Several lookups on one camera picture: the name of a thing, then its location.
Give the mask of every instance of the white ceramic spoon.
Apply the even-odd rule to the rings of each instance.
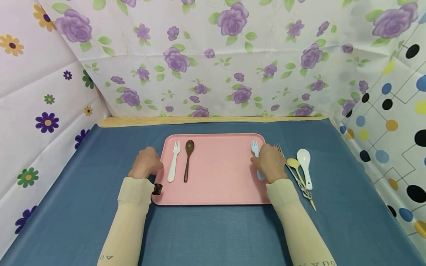
[[[313,187],[311,175],[309,174],[309,163],[311,162],[311,154],[305,149],[300,149],[297,152],[297,160],[299,161],[300,166],[303,169],[303,173],[305,174],[306,189],[312,190]]]

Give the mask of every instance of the brown wooden spoon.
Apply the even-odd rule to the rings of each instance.
[[[195,144],[192,140],[188,140],[185,144],[185,150],[187,151],[188,159],[187,159],[187,167],[185,169],[184,182],[188,182],[188,169],[189,169],[189,157],[191,157],[192,152],[194,151]]]

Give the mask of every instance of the white plastic fork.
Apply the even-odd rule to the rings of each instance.
[[[181,152],[181,142],[176,141],[175,147],[173,148],[173,159],[172,164],[170,164],[170,170],[169,175],[167,176],[168,182],[173,182],[175,180],[175,173],[176,173],[176,159],[178,157],[178,154]]]
[[[257,141],[255,140],[251,141],[251,151],[254,153],[254,156],[259,157],[259,146],[257,146]],[[265,180],[265,177],[262,175],[261,172],[259,172],[259,170],[257,170],[257,178],[260,181]]]

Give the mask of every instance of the beige arm sleeve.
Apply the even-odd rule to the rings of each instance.
[[[288,250],[294,266],[335,266],[330,251],[300,203],[289,179],[267,184],[267,195],[284,228]]]
[[[123,180],[118,209],[97,266],[137,266],[153,191],[154,185],[147,179]]]

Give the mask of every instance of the pink tray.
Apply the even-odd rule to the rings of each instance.
[[[175,180],[169,183],[167,175],[177,140],[181,142],[181,152],[176,161]],[[184,183],[188,140],[194,141],[195,149],[190,158],[188,182]],[[155,178],[163,190],[161,195],[152,196],[153,202],[158,205],[269,204],[266,181],[258,179],[250,162],[252,140],[257,141],[259,148],[265,143],[259,134],[169,136],[161,155],[164,168]]]

